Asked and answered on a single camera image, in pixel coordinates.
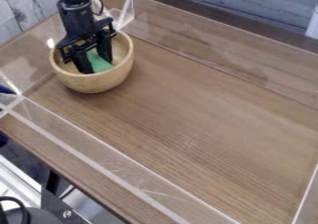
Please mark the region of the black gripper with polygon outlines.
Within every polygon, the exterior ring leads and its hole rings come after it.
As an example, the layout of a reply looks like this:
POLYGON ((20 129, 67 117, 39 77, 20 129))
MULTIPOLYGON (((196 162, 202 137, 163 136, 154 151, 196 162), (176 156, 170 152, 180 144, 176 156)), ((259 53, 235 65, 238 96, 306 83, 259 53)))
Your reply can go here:
POLYGON ((56 45, 62 61, 72 61, 80 73, 94 72, 87 52, 91 49, 108 61, 114 61, 112 39, 116 36, 114 19, 107 17, 95 20, 91 8, 92 1, 80 2, 60 0, 58 9, 62 17, 66 36, 56 45))

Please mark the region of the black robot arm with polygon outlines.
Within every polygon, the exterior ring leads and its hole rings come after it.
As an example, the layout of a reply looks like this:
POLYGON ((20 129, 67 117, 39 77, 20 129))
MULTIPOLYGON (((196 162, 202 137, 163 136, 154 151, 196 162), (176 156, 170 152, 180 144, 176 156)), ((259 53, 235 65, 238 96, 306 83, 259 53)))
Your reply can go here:
POLYGON ((114 18, 96 20, 104 6, 96 13, 92 0, 59 0, 58 9, 62 17, 66 36, 56 45, 62 61, 72 61, 79 72, 94 73, 88 51, 95 49, 107 62, 114 60, 112 38, 116 35, 114 18))

